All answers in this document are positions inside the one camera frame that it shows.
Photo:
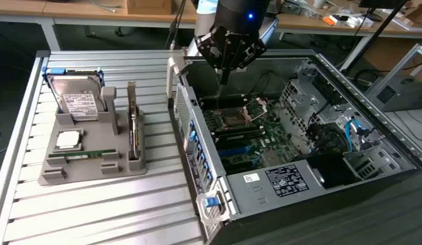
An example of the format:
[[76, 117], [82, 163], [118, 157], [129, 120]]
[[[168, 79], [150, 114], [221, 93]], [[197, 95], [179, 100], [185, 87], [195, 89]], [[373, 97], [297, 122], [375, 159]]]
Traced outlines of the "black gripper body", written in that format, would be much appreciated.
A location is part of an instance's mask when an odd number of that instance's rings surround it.
[[212, 27], [257, 36], [267, 8], [265, 0], [220, 0]]

